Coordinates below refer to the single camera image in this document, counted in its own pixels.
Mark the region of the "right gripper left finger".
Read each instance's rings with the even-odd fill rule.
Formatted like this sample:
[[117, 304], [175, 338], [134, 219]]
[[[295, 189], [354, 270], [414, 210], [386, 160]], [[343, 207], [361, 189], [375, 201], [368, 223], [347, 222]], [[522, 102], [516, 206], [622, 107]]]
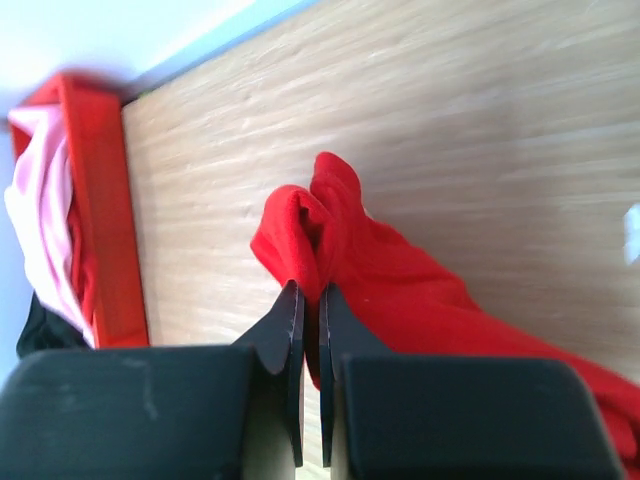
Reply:
[[48, 350], [1, 390], [5, 479], [291, 479], [303, 462], [304, 296], [228, 345]]

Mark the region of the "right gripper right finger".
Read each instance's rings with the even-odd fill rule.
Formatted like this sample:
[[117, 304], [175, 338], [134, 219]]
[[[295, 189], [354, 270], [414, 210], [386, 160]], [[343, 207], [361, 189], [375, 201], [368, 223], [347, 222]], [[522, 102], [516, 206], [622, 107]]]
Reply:
[[398, 354], [322, 294], [323, 463], [334, 479], [620, 479], [595, 401], [547, 359]]

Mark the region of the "red t-shirt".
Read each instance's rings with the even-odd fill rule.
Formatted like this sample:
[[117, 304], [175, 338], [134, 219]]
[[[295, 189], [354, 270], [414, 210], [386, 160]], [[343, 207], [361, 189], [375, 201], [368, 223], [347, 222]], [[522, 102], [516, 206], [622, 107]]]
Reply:
[[334, 283], [356, 317], [397, 352], [571, 365], [594, 394], [628, 478], [638, 478], [638, 386], [485, 313], [458, 276], [368, 215], [360, 180], [340, 157], [320, 153], [308, 188], [285, 185], [271, 193], [251, 249], [280, 284], [295, 281], [306, 298], [305, 349], [315, 385], [321, 295]]

